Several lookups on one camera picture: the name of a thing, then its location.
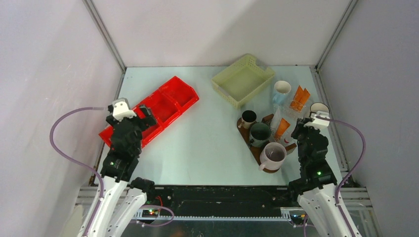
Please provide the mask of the orange toothpaste tube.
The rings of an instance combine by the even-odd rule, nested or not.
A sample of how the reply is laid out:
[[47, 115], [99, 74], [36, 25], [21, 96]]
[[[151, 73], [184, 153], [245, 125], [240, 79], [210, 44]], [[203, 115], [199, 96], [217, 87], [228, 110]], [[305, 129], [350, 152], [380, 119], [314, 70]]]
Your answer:
[[310, 92], [299, 85], [290, 103], [290, 108], [294, 111], [301, 112], [310, 96]]
[[278, 125], [278, 128], [274, 134], [274, 138], [275, 140], [280, 140], [281, 137], [285, 134], [285, 132], [287, 131], [287, 129], [290, 127], [290, 123], [284, 119], [281, 118], [280, 123]]

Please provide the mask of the cream plastic basket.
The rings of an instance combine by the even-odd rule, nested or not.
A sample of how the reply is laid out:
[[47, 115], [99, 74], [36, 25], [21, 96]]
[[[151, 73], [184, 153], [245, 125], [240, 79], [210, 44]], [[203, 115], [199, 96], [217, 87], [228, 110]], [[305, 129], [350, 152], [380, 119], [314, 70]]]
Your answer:
[[245, 54], [211, 79], [213, 89], [239, 109], [271, 83], [275, 72], [252, 54]]

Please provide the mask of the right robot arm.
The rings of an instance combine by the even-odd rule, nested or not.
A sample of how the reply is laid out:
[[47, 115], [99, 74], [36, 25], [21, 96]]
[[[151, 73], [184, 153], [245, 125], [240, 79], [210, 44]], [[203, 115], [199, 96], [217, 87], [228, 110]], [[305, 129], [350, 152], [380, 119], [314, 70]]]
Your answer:
[[291, 137], [297, 141], [300, 178], [289, 182], [287, 199], [301, 206], [321, 237], [359, 237], [339, 191], [337, 179], [326, 161], [329, 141], [311, 118], [299, 118]]

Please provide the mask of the white mug black handle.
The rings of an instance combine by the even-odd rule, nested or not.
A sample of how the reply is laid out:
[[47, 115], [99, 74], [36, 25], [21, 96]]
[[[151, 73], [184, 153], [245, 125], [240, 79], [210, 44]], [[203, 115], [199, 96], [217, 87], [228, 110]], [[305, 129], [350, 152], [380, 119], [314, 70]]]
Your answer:
[[327, 117], [330, 116], [330, 109], [329, 107], [321, 102], [313, 103], [309, 109], [309, 117], [313, 118], [315, 115], [326, 115]]

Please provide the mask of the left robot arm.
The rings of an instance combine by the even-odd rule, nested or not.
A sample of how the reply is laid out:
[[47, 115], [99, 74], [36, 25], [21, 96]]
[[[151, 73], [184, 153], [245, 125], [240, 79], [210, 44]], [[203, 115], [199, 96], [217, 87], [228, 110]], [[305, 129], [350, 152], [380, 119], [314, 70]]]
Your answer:
[[140, 105], [144, 115], [139, 117], [124, 102], [112, 106], [107, 117], [113, 134], [111, 147], [103, 162], [102, 184], [93, 200], [93, 206], [78, 234], [80, 237], [120, 237], [142, 205], [152, 205], [156, 192], [152, 181], [136, 178], [130, 182], [141, 154], [142, 133], [156, 125], [151, 110]]

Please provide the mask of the pink capped tube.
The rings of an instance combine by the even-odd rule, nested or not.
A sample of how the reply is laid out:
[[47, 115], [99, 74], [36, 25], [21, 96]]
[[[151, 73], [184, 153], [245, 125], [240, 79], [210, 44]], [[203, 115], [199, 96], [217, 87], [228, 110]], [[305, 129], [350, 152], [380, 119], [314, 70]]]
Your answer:
[[286, 132], [284, 133], [284, 135], [282, 136], [283, 142], [286, 146], [288, 146], [288, 145], [290, 145], [294, 142], [293, 138], [292, 138], [292, 132], [293, 132], [293, 129], [291, 127], [289, 127], [286, 130]]

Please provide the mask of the brown mug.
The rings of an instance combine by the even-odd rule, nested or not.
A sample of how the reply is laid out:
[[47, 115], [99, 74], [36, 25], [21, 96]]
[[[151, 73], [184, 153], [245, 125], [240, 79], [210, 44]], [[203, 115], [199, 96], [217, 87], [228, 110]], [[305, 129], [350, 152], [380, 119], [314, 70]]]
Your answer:
[[242, 113], [239, 121], [238, 128], [249, 129], [250, 126], [256, 121], [257, 115], [252, 110], [246, 110]]

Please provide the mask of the clear textured acrylic tray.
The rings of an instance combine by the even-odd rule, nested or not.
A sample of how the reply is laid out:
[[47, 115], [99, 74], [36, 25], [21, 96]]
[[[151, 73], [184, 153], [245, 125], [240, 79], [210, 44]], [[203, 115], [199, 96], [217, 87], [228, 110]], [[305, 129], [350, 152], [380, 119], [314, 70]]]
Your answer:
[[292, 102], [293, 96], [289, 96], [279, 105], [282, 117], [289, 122], [308, 117], [310, 106], [313, 104], [314, 100], [310, 97], [300, 111], [291, 106]]

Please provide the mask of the pink white mug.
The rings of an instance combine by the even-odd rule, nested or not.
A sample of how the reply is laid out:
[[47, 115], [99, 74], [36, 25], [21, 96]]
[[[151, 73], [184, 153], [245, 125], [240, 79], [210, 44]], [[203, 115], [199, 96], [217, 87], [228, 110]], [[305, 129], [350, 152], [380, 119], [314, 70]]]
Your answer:
[[287, 151], [283, 145], [276, 142], [268, 143], [260, 154], [261, 164], [258, 169], [276, 172], [281, 168], [286, 156]]

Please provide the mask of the dark green mug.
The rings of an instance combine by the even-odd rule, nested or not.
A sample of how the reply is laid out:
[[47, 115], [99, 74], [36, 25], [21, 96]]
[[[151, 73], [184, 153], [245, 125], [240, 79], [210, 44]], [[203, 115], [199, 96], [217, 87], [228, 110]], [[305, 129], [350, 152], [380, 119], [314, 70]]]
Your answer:
[[254, 123], [249, 130], [248, 146], [262, 148], [269, 142], [270, 136], [271, 130], [269, 125], [262, 122]]

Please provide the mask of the light blue mug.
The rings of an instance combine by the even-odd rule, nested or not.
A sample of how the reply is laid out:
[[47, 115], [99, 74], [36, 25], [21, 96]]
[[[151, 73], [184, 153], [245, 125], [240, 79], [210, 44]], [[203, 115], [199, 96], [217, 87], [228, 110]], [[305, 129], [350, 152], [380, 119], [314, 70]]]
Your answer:
[[292, 87], [291, 85], [284, 80], [279, 80], [274, 84], [274, 93], [273, 93], [273, 104], [280, 105], [284, 99], [290, 93]]

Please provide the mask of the dark blue capped tube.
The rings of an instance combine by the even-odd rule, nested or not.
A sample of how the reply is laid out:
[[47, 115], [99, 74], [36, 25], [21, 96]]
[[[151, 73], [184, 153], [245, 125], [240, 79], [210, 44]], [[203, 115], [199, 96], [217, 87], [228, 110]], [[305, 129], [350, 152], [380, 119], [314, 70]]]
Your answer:
[[280, 121], [281, 121], [281, 118], [282, 118], [280, 107], [279, 106], [275, 106], [274, 109], [275, 109], [275, 113], [274, 113], [274, 116], [273, 116], [273, 118], [272, 118], [272, 120], [270, 122], [270, 128], [271, 128], [271, 131], [272, 132], [276, 132], [277, 131], [278, 126], [279, 126]]

